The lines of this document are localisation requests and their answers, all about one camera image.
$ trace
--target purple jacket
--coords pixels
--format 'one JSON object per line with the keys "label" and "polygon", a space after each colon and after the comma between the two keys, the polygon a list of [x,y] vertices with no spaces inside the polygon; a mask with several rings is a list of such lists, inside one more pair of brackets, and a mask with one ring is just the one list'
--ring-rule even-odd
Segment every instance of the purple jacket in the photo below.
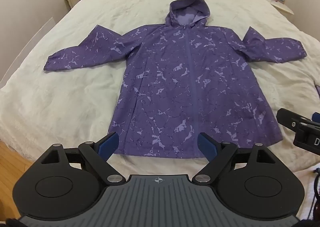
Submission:
{"label": "purple jacket", "polygon": [[197,136],[249,148],[282,140],[278,123],[248,62],[283,63],[306,57],[290,38],[265,39],[249,28],[244,40],[228,28],[206,26],[204,0],[170,4],[165,24],[121,36],[96,26],[79,46],[48,58],[44,70],[89,67],[126,59],[109,131],[119,154],[198,158]]}

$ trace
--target gray ridged plate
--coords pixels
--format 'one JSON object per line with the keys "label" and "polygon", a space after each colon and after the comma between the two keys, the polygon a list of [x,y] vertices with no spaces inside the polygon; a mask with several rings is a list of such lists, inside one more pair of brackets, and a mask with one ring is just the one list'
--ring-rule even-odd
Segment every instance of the gray ridged plate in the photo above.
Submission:
{"label": "gray ridged plate", "polygon": [[20,219],[29,227],[291,227],[294,216],[261,222],[225,208],[208,186],[192,184],[185,175],[139,176],[108,187],[88,211],[62,221]]}

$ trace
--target metal screw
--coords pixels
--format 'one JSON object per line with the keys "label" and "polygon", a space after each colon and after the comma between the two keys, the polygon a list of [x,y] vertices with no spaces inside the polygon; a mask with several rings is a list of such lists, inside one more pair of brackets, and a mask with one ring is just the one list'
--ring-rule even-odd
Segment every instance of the metal screw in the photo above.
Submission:
{"label": "metal screw", "polygon": [[196,181],[199,183],[206,183],[210,181],[210,177],[206,174],[199,174],[195,177]]}
{"label": "metal screw", "polygon": [[120,176],[118,174],[112,174],[107,177],[107,180],[111,183],[118,183],[122,180],[122,176]]}

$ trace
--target white bedspread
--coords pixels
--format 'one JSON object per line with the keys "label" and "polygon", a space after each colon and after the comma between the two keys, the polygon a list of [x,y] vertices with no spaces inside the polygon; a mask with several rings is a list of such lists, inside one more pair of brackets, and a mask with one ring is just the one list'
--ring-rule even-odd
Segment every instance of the white bedspread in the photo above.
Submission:
{"label": "white bedspread", "polygon": [[[78,45],[97,25],[124,34],[144,24],[163,23],[174,0],[82,0],[44,38],[0,90],[0,138],[24,156],[36,159],[50,145],[65,148],[97,141],[107,134],[117,103],[125,62],[64,72],[43,71],[47,57]],[[249,26],[266,38],[302,41],[308,57],[284,64],[251,63],[274,113],[281,108],[310,117],[320,110],[314,87],[319,78],[320,43],[292,25],[265,0],[205,0],[208,25],[232,28],[243,38]],[[271,150],[292,170],[307,168],[320,157],[293,146],[293,132]],[[141,158],[113,155],[109,162],[129,174],[189,174],[205,159]]]}

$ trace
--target crosshair logo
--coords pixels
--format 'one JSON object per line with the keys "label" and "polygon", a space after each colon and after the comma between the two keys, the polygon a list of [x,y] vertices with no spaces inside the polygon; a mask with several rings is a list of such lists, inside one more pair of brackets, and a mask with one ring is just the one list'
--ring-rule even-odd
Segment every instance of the crosshair logo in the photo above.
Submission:
{"label": "crosshair logo", "polygon": [[157,177],[156,179],[154,179],[155,182],[157,183],[161,183],[162,181],[164,181],[162,178]]}

